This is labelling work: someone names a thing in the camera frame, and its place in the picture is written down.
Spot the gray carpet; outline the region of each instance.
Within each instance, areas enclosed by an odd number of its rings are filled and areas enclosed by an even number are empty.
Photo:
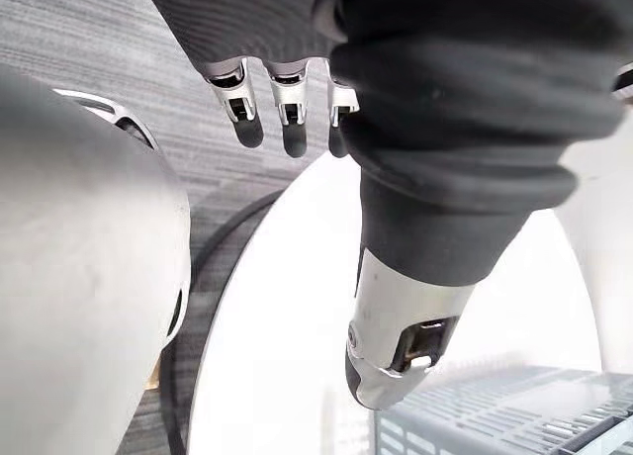
[[[326,150],[322,64],[313,64],[309,79],[308,153],[293,159],[283,151],[263,68],[251,61],[265,139],[260,148],[245,149],[150,0],[0,0],[0,61],[51,86],[99,94],[135,111],[185,183],[194,252],[234,212],[286,186]],[[185,405],[219,288],[253,227],[248,223],[226,242],[189,301],[176,368]],[[119,453],[169,453],[156,392],[143,397]]]

